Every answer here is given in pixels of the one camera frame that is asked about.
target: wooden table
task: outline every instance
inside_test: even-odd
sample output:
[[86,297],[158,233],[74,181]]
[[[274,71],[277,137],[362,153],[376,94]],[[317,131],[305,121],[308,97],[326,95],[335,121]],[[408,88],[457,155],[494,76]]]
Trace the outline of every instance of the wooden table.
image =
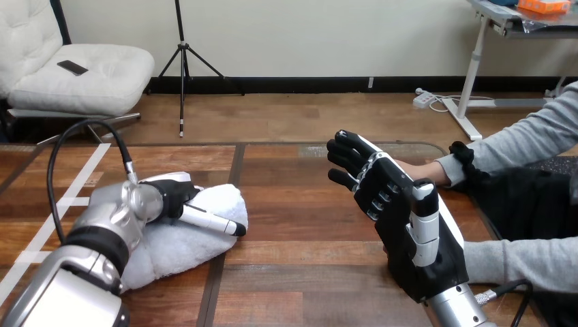
[[[442,155],[426,144],[380,146],[413,164]],[[99,153],[101,159],[91,160],[97,162],[94,169],[78,180],[89,158]],[[249,212],[247,236],[229,252],[124,294],[132,326],[429,326],[421,307],[387,273],[372,222],[345,188],[327,179],[332,165],[322,144],[133,146],[130,153],[141,178],[186,171],[197,185],[233,183],[240,187]],[[0,155],[2,171],[12,155]],[[0,300],[3,292],[7,296],[0,314],[26,285],[38,258],[58,246],[54,232],[37,248],[37,241],[31,244],[49,218],[49,155],[48,149],[34,151],[0,185]],[[70,192],[75,178],[82,185],[74,194],[77,198],[122,181],[118,149],[107,144],[96,150],[62,149],[55,169],[57,198]],[[442,197],[466,240],[491,239],[467,197],[448,191]],[[65,232],[83,210],[82,205],[67,210]],[[25,249],[36,259],[23,255]],[[474,287],[474,292],[483,290]],[[510,326],[520,300],[507,295],[487,305],[485,312],[499,326]],[[528,309],[520,326],[541,323]]]

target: black glove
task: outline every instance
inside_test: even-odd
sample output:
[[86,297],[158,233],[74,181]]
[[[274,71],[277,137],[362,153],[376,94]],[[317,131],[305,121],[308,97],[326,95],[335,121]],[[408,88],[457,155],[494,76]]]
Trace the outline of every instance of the black glove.
[[154,186],[163,197],[163,211],[153,221],[162,217],[181,218],[185,202],[192,200],[200,192],[192,182],[177,182],[171,179],[142,182],[142,184]]
[[415,266],[416,243],[406,225],[410,213],[438,204],[437,192],[416,201],[415,187],[431,181],[412,181],[381,149],[357,134],[339,131],[327,143],[329,161],[347,170],[329,170],[329,179],[354,192],[359,208],[376,222],[388,253],[388,268],[396,283],[416,302],[423,302],[468,281],[463,249],[440,217],[438,254],[429,266]]

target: tripod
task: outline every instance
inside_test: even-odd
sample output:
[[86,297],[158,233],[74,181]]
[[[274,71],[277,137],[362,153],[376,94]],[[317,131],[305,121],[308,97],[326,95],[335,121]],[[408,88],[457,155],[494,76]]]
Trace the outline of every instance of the tripod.
[[235,86],[227,77],[223,76],[223,74],[219,73],[210,63],[204,60],[197,52],[195,52],[188,43],[185,42],[185,34],[183,32],[183,21],[181,20],[181,4],[179,0],[174,0],[174,6],[177,9],[177,23],[179,24],[179,36],[181,37],[181,43],[177,46],[177,51],[174,52],[173,56],[170,58],[164,69],[162,70],[161,74],[159,75],[159,79],[163,77],[164,73],[168,69],[168,66],[174,61],[174,58],[177,57],[179,52],[181,53],[181,124],[179,128],[179,135],[183,137],[184,133],[184,126],[185,126],[185,90],[188,85],[188,82],[192,80],[192,77],[189,75],[189,63],[187,61],[187,51],[190,51],[195,57],[202,61],[207,67],[209,67],[215,74],[217,74],[222,80],[226,81],[228,84],[233,86],[236,93],[245,95],[245,92],[240,88]]

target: metal connector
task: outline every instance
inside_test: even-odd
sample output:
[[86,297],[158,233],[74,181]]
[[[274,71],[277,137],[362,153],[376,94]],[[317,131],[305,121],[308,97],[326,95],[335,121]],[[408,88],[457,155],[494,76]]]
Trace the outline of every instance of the metal connector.
[[488,302],[497,299],[498,295],[492,290],[487,290],[486,292],[476,294],[475,297],[476,301],[478,301],[478,304],[483,307],[488,304]]
[[125,163],[125,170],[127,172],[127,179],[129,180],[129,182],[135,185],[138,184],[138,177],[136,176],[136,173],[134,172],[134,169],[132,167],[132,161]]

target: smartphone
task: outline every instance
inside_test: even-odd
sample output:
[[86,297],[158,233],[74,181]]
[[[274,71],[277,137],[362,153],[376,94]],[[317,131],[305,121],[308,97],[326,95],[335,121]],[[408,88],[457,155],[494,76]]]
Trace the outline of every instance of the smartphone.
[[86,69],[82,66],[79,66],[70,60],[61,61],[61,62],[57,63],[57,65],[66,69],[67,71],[73,73],[76,76],[80,76],[80,75],[86,73],[87,71],[89,71],[88,69]]

